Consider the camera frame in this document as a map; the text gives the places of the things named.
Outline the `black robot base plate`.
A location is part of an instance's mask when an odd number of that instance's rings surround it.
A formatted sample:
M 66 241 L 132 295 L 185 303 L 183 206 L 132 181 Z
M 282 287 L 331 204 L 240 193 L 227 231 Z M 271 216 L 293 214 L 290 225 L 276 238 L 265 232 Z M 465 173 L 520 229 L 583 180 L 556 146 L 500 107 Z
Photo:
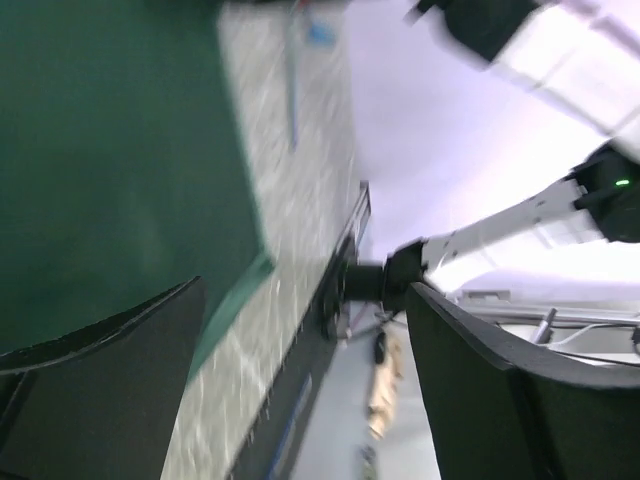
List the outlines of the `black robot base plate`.
M 287 479 L 337 347 L 342 275 L 371 216 L 369 183 L 359 195 L 281 366 L 226 477 Z

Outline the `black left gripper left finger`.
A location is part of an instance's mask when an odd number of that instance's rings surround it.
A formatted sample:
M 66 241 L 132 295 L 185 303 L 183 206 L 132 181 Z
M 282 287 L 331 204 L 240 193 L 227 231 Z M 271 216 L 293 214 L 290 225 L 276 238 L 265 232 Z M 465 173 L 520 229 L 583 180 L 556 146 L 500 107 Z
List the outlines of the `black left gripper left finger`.
M 2 478 L 160 478 L 204 310 L 196 277 L 127 312 L 3 354 Z

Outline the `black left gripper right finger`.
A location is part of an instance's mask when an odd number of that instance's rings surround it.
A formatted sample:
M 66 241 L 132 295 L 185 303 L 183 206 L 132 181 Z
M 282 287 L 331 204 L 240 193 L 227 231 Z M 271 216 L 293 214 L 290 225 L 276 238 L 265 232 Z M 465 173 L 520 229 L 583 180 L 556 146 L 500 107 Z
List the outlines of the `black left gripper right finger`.
M 534 345 L 422 284 L 406 314 L 442 478 L 638 478 L 637 369 Z

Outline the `dark green cloth napkin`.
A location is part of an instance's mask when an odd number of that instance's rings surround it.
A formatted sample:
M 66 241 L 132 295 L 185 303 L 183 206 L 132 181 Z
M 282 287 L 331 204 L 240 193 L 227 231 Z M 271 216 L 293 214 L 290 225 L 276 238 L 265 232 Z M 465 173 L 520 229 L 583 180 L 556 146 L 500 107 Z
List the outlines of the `dark green cloth napkin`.
M 1 5 L 1 348 L 193 277 L 202 365 L 270 273 L 216 1 Z

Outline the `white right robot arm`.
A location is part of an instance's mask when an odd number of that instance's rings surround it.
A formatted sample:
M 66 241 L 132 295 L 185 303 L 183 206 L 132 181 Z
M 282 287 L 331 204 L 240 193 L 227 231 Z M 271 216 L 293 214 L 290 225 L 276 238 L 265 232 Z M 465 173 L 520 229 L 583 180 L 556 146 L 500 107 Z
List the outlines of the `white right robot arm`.
M 347 298 L 638 301 L 637 2 L 356 1 L 347 32 L 375 216 Z

